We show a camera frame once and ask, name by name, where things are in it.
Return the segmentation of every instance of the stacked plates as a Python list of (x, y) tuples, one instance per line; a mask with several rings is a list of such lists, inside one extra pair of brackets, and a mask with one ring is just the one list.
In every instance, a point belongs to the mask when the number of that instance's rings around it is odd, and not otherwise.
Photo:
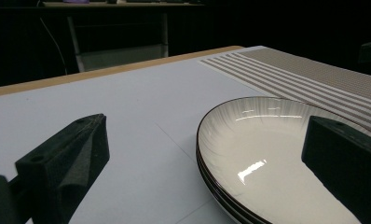
[(239, 223), (360, 223), (301, 160), (310, 116), (339, 115), (304, 103), (248, 97), (225, 102), (201, 121), (200, 173), (214, 198)]

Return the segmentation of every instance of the striped cloth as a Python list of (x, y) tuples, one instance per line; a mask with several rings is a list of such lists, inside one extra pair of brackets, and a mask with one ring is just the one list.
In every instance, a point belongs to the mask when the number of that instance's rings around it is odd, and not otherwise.
[(316, 105), (371, 130), (369, 75), (268, 48), (199, 62), (266, 96)]

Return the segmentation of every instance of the plate stack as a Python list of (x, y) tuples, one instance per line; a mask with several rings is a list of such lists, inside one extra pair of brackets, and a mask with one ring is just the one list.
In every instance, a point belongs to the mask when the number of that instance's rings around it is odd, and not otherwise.
[(318, 106), (246, 97), (200, 122), (197, 161), (214, 198), (238, 223), (360, 223), (301, 160), (310, 116), (362, 126)]

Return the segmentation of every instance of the cable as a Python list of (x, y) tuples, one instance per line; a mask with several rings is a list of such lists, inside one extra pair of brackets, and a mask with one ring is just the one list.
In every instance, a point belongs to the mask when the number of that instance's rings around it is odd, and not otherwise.
[[(39, 1), (37, 2), (37, 5), (36, 5), (37, 7), (39, 7), (40, 2), (41, 2), (41, 0), (39, 0)], [(56, 46), (58, 52), (60, 53), (61, 60), (62, 60), (62, 63), (63, 63), (64, 73), (65, 73), (65, 75), (67, 76), (68, 74), (67, 74), (66, 63), (65, 63), (65, 61), (64, 61), (64, 58), (63, 58), (63, 55), (62, 55), (62, 52), (61, 52), (60, 46), (58, 45), (58, 43), (57, 43), (57, 41), (55, 40), (54, 36), (53, 36), (53, 35), (51, 34), (51, 32), (49, 31), (49, 29), (48, 29), (48, 27), (46, 26), (46, 24), (44, 23), (43, 18), (40, 17), (40, 21), (41, 21), (41, 23), (43, 24), (43, 26), (44, 26), (44, 28), (46, 29), (46, 31), (47, 31), (47, 33), (49, 34), (49, 36), (51, 37), (52, 41), (54, 42), (54, 44), (55, 44), (55, 46)]]

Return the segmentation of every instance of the white table surface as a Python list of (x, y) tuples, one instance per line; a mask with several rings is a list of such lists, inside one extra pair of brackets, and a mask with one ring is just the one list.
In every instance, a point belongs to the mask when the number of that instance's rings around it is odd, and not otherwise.
[(12, 179), (27, 152), (103, 113), (110, 161), (71, 223), (234, 223), (200, 176), (197, 128), (216, 105), (264, 94), (199, 63), (212, 56), (0, 96), (0, 175)]

